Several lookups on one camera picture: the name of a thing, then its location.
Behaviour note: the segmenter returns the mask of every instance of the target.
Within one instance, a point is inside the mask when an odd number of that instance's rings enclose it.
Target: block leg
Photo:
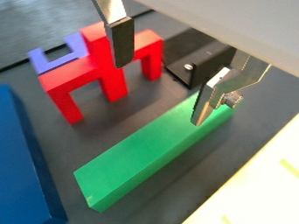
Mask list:
[[[68,93],[57,94],[54,91],[48,92],[48,94],[68,123],[73,124],[81,120],[82,114],[70,95]]]
[[[124,76],[124,69],[111,68],[109,72],[103,71],[103,77],[98,84],[104,95],[109,102],[115,102],[121,97],[127,96],[127,80]]]

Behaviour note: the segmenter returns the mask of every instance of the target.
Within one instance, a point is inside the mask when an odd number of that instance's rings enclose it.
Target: green rectangular bar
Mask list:
[[[201,126],[191,123],[193,94],[74,171],[88,206],[104,212],[231,117],[221,106]]]

